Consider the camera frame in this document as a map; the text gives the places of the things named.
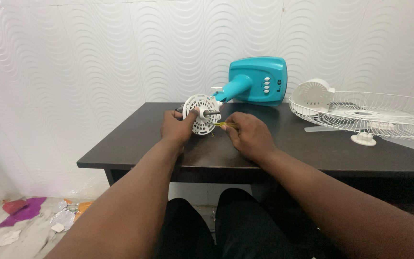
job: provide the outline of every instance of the wavy wall pattern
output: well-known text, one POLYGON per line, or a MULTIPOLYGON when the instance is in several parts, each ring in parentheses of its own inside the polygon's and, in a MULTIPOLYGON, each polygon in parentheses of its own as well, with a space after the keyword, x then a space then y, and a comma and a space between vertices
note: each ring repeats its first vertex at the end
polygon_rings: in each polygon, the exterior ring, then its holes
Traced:
MULTIPOLYGON (((286 98, 315 77, 414 96, 414 2, 0 0, 1 188, 98 196, 104 173, 78 158, 143 103, 208 94, 250 56, 286 60, 286 98)), ((199 204, 222 190, 170 188, 199 204)))

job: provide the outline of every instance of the right hand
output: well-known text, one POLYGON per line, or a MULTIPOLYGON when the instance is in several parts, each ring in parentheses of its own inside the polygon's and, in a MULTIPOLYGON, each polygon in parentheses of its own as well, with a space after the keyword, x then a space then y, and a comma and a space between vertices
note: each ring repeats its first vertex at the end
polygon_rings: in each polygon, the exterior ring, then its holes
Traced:
POLYGON ((226 122, 237 124, 238 130, 229 126, 221 128, 226 131, 233 146, 253 162, 260 164, 278 150, 268 127, 257 117, 248 113, 234 112, 226 122))

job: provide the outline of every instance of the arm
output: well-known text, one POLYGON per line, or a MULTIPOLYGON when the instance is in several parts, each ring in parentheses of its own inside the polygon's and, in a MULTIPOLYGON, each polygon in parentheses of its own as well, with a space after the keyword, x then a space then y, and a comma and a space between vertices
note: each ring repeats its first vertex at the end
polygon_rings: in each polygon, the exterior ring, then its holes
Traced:
POLYGON ((223 127, 234 147, 271 174, 351 258, 414 258, 414 216, 278 150, 267 126, 235 112, 223 127))
POLYGON ((198 110, 183 121, 176 120, 180 116, 165 112, 161 140, 87 209, 47 259, 151 256, 164 219, 170 176, 198 110))

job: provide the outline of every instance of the screwdriver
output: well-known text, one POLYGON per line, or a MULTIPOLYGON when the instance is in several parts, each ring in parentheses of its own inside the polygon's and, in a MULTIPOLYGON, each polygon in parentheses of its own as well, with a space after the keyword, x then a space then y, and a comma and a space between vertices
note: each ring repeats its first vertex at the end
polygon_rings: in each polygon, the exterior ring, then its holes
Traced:
POLYGON ((209 124, 213 124, 213 125, 215 125, 215 126, 229 126, 229 127, 232 127, 233 129, 236 129, 236 130, 238 130, 239 129, 239 126, 237 125, 237 124, 235 124, 235 123, 227 123, 227 122, 224 122, 224 121, 222 121, 222 122, 217 122, 217 123, 209 123, 209 124))

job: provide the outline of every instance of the trash on floor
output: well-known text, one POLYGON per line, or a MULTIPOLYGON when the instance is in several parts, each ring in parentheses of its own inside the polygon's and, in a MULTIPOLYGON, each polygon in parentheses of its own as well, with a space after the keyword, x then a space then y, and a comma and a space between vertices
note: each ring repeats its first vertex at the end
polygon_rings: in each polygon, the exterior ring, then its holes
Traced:
POLYGON ((10 215, 14 215, 17 211, 19 211, 21 208, 25 207, 28 203, 26 200, 19 199, 14 201, 9 201, 4 203, 2 206, 2 209, 6 211, 10 215))
POLYGON ((62 232, 65 230, 65 226, 61 225, 60 223, 56 223, 51 229, 55 232, 62 232))
POLYGON ((0 238, 0 247, 10 245, 13 242, 15 242, 16 240, 18 240, 18 238, 20 237, 20 232, 21 232, 21 230, 17 230, 17 231, 12 230, 12 231, 9 231, 8 233, 4 234, 0 238))
POLYGON ((74 213, 69 210, 60 211, 50 219, 50 226, 54 227, 57 223, 60 223, 65 227, 65 231, 69 230, 74 223, 74 213))
POLYGON ((66 203, 66 201, 62 200, 54 207, 53 212, 54 213, 59 213, 64 208, 66 208, 67 205, 68 205, 68 203, 66 203))
POLYGON ((94 202, 94 200, 93 201, 79 203, 79 206, 77 207, 76 217, 74 218, 74 222, 76 222, 76 220, 82 215, 82 213, 84 213, 84 211, 86 211, 90 207, 90 205, 93 202, 94 202))
POLYGON ((26 206, 2 221, 2 223, 0 223, 0 228, 13 226, 18 221, 32 219, 39 215, 41 204, 45 201, 45 199, 47 199, 47 197, 26 199, 26 206))

